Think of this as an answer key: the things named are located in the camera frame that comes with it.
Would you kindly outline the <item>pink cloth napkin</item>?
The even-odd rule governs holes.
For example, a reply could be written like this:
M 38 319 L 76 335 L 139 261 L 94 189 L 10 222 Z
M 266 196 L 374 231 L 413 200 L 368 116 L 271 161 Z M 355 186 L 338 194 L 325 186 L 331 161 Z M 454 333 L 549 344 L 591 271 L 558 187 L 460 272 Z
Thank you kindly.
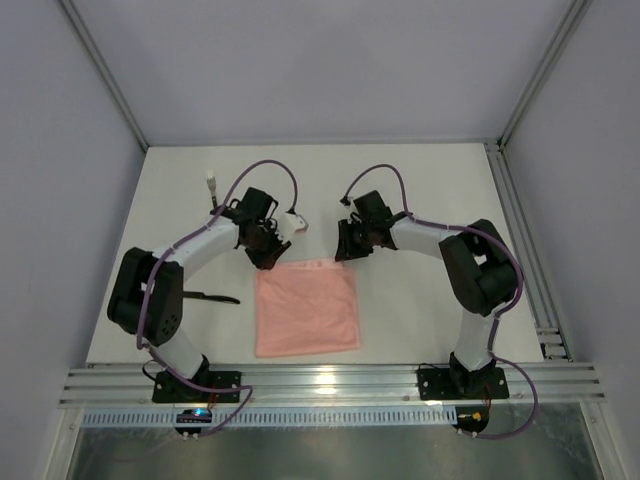
M 330 259 L 256 273 L 255 355 L 332 354 L 361 346 L 356 274 Z

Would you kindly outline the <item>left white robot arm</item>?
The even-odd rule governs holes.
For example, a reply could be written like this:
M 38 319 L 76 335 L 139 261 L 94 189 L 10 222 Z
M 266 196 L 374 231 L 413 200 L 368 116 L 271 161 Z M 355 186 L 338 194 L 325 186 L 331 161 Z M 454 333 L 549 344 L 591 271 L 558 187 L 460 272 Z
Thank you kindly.
M 277 200 L 256 188 L 219 206 L 207 222 L 168 247 L 129 249 L 123 256 L 107 305 L 108 319 L 133 335 L 136 347 L 184 385 L 214 388 L 205 378 L 209 362 L 181 327 L 186 281 L 220 255 L 242 248 L 258 270 L 271 270 L 291 246 L 274 218 Z

